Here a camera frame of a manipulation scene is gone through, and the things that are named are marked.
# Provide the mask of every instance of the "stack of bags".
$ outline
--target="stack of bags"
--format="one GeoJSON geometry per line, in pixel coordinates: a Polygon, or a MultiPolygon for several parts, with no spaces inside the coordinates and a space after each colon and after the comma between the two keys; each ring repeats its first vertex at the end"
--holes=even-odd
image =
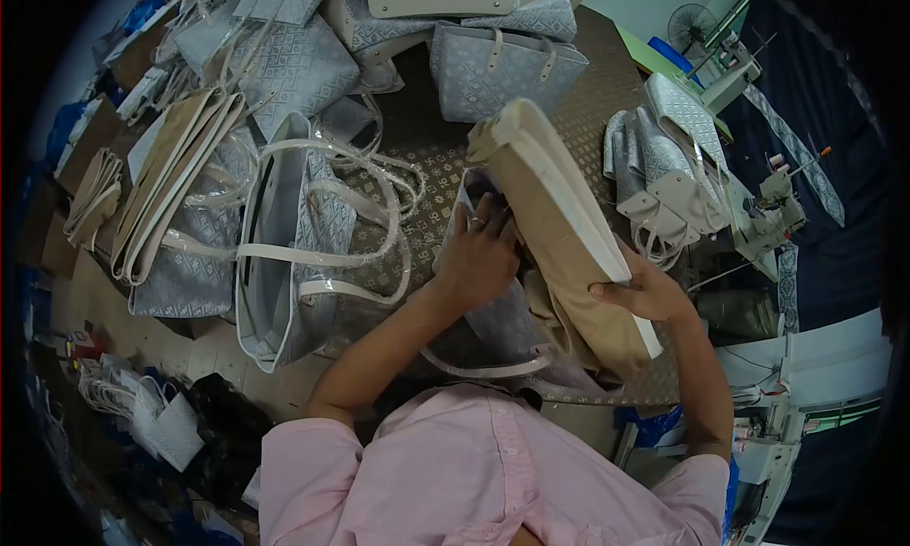
{"type": "Polygon", "coordinates": [[[73,246],[94,244],[97,230],[117,210],[121,165],[123,161],[107,147],[98,149],[88,164],[63,226],[66,239],[73,246]]]}
{"type": "Polygon", "coordinates": [[[181,0],[154,55],[168,71],[155,101],[164,113],[129,155],[134,188],[112,267],[133,286],[130,311],[194,318],[231,310],[228,253],[245,199],[197,198],[250,188],[259,149],[281,138],[293,114],[314,118],[316,137],[357,141],[374,156],[381,114],[371,95],[403,87],[391,59],[416,44],[431,44],[428,65],[449,121],[493,116],[515,97],[555,110],[588,63],[567,44],[580,2],[181,0]],[[220,98],[217,112],[180,123],[175,108],[203,94],[220,98]],[[356,139],[371,124],[369,142],[356,139]],[[212,176],[219,172],[236,184],[212,176]],[[175,234],[181,239],[168,242],[175,234]]]}

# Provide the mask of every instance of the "human hand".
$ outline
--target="human hand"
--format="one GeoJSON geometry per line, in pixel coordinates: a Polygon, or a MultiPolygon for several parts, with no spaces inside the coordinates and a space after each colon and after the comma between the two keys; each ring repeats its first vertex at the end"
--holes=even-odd
{"type": "Polygon", "coordinates": [[[588,291],[603,303],[625,307],[633,315],[651,321],[688,319],[698,313],[679,284],[650,261],[632,251],[622,240],[616,242],[631,271],[631,284],[593,283],[588,291]]]}
{"type": "Polygon", "coordinates": [[[455,234],[439,258],[438,276],[427,284],[460,315],[505,293],[518,271],[508,212],[495,210],[487,193],[469,223],[468,208],[458,205],[455,234]]]}

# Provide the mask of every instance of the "table surface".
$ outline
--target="table surface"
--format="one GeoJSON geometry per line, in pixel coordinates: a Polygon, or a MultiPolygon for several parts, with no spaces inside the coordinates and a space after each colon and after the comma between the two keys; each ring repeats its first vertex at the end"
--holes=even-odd
{"type": "MultiPolygon", "coordinates": [[[[683,74],[676,64],[667,60],[664,55],[654,50],[648,43],[621,27],[617,27],[616,30],[619,31],[620,37],[625,43],[626,50],[629,51],[629,56],[631,56],[632,61],[645,73],[654,74],[655,72],[659,72],[670,78],[685,79],[685,74],[683,74]]],[[[687,87],[695,97],[699,97],[699,95],[704,92],[704,88],[696,84],[692,79],[684,80],[681,85],[687,87]]],[[[721,135],[728,143],[733,143],[734,137],[733,134],[730,133],[730,128],[727,127],[726,122],[714,114],[711,114],[711,116],[714,119],[714,126],[721,132],[721,135]]]]}
{"type": "MultiPolygon", "coordinates": [[[[572,153],[595,198],[604,209],[610,225],[625,239],[629,238],[629,222],[617,214],[615,186],[602,174],[603,133],[610,117],[620,109],[633,109],[643,103],[643,85],[620,32],[613,22],[587,7],[576,11],[579,32],[575,45],[591,62],[565,98],[562,107],[552,118],[566,147],[572,153]]],[[[447,226],[451,206],[467,166],[464,160],[467,134],[471,124],[449,123],[439,113],[438,92],[428,70],[428,53],[424,45],[406,51],[395,58],[405,87],[395,94],[376,97],[383,114],[385,131],[381,153],[417,163],[428,176],[426,197],[416,215],[404,226],[409,239],[412,264],[408,292],[412,292],[432,277],[431,264],[447,226]]],[[[154,118],[143,118],[134,128],[125,130],[118,138],[115,151],[123,157],[131,149],[154,118]]],[[[351,188],[381,200],[379,188],[365,173],[352,171],[338,174],[351,188]]],[[[123,201],[129,189],[124,189],[123,201]]],[[[98,232],[96,247],[108,261],[114,240],[119,211],[98,232]]],[[[358,220],[354,228],[350,251],[375,249],[383,231],[358,220]]],[[[402,275],[400,255],[393,248],[381,263],[348,269],[343,279],[381,295],[391,295],[402,275]]],[[[379,325],[394,308],[377,307],[362,300],[339,297],[336,311],[337,334],[321,353],[336,358],[352,342],[379,325]]],[[[559,401],[570,399],[564,395],[559,401]]],[[[645,370],[614,399],[598,401],[603,405],[666,405],[679,401],[676,362],[669,349],[654,359],[645,370]]]]}

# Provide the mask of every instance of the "human arm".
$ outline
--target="human arm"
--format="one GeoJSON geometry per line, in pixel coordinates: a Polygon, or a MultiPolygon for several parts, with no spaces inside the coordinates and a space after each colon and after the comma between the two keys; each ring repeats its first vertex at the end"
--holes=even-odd
{"type": "Polygon", "coordinates": [[[591,294],[652,321],[664,321],[676,353],[680,404],[686,418],[689,455],[713,454],[730,461],[734,406],[720,362],[698,312],[673,279],[617,240],[631,270],[631,286],[592,284],[591,294]]]}
{"type": "Polygon", "coordinates": [[[518,270],[515,236],[505,221],[494,216],[490,194],[470,224],[468,210],[459,205],[438,276],[341,355],[313,389],[305,416],[353,428],[352,412],[370,405],[421,348],[464,313],[505,292],[518,270]]]}

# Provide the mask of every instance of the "person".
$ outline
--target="person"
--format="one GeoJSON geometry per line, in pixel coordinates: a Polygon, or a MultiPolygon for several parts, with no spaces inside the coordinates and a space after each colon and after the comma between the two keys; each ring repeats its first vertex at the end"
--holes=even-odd
{"type": "Polygon", "coordinates": [[[362,447],[353,412],[369,406],[420,349],[506,291],[515,235],[491,195],[459,223],[438,275],[325,372],[305,419],[262,442],[261,543],[489,546],[721,543],[733,403],[694,307],[664,272],[623,256],[630,287],[591,294],[663,321],[679,369],[689,457],[645,489],[524,400],[462,383],[388,415],[362,447]]]}

